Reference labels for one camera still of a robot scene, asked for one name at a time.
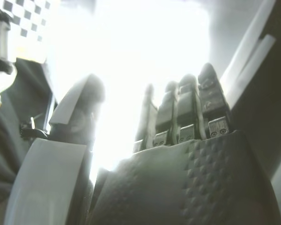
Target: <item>overexposed light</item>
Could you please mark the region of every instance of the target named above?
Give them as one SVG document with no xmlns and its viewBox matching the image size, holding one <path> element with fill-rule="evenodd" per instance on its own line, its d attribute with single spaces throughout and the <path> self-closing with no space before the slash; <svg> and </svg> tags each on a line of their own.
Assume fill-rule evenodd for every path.
<svg viewBox="0 0 281 225">
<path fill-rule="evenodd" d="M 132 153 L 147 84 L 160 104 L 169 81 L 198 75 L 208 61 L 208 15 L 198 3 L 180 0 L 99 0 L 93 16 L 68 10 L 60 9 L 63 25 L 53 40 L 55 83 L 64 82 L 56 98 L 87 73 L 103 80 L 94 153 L 111 170 Z"/>
</svg>

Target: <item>screw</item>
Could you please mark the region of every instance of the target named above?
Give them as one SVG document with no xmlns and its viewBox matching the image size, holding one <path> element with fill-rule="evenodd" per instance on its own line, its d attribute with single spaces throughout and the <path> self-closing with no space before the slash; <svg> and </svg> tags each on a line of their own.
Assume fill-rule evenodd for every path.
<svg viewBox="0 0 281 225">
<path fill-rule="evenodd" d="M 212 133 L 211 133 L 211 136 L 212 136 L 212 137 L 217 136 L 217 132 L 215 132 L 215 131 L 214 131 L 214 132 L 212 132 Z"/>
<path fill-rule="evenodd" d="M 225 133 L 227 133 L 227 130 L 226 130 L 226 129 L 221 129 L 221 130 L 220 130 L 220 134 L 221 134 L 221 135 L 223 135 L 223 134 L 225 134 Z"/>
</svg>

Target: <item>checkerboard pattern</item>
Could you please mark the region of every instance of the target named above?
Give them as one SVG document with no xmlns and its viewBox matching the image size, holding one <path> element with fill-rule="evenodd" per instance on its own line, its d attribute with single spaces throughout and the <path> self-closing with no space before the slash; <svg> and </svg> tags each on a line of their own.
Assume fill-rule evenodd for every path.
<svg viewBox="0 0 281 225">
<path fill-rule="evenodd" d="M 0 0 L 0 9 L 12 16 L 11 32 L 17 57 L 36 62 L 46 58 L 46 30 L 59 0 Z"/>
</svg>

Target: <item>gray plastic panel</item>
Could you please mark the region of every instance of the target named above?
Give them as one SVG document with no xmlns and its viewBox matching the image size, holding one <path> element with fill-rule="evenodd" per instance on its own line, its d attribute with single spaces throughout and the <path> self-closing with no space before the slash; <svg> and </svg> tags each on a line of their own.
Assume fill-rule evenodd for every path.
<svg viewBox="0 0 281 225">
<path fill-rule="evenodd" d="M 280 225 L 270 181 L 236 131 L 134 154 L 109 174 L 92 225 Z"/>
</svg>

